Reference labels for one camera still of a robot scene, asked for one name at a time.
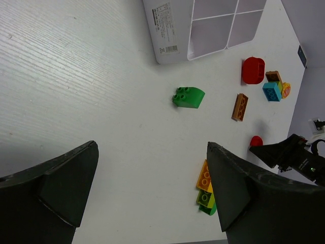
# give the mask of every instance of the green toy block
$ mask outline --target green toy block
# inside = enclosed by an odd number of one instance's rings
[[[180,87],[173,96],[177,107],[199,108],[205,92],[195,87]]]
[[[278,87],[280,89],[280,92],[282,93],[283,87],[282,87],[282,82],[281,81],[270,81],[270,82],[275,82],[278,84]]]
[[[217,205],[214,203],[212,208],[207,208],[204,207],[203,205],[200,205],[199,210],[205,212],[207,215],[212,216],[217,211]]]
[[[207,208],[213,208],[213,205],[215,203],[213,193],[200,190],[197,198],[197,203]]]

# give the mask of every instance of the white table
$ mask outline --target white table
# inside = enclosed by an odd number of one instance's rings
[[[164,66],[141,0],[2,0],[1,175],[93,139],[100,160],[74,243],[224,239],[218,216],[195,203],[207,142],[253,161],[253,135],[286,138],[304,73],[298,46],[280,0],[267,2],[252,43]],[[241,85],[250,56],[292,84],[288,99]],[[178,86],[206,92],[198,110],[172,106]],[[249,97],[243,122],[231,119],[237,93]]]

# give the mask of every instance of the gray wall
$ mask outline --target gray wall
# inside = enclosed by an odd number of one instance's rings
[[[306,69],[288,135],[297,134],[306,139],[312,137],[308,120],[315,117],[325,120],[324,106],[325,68]],[[318,145],[318,151],[325,157],[325,143]],[[294,170],[279,174],[294,180],[311,182]]]
[[[325,67],[325,1],[282,0],[282,3],[307,56],[307,66]]]

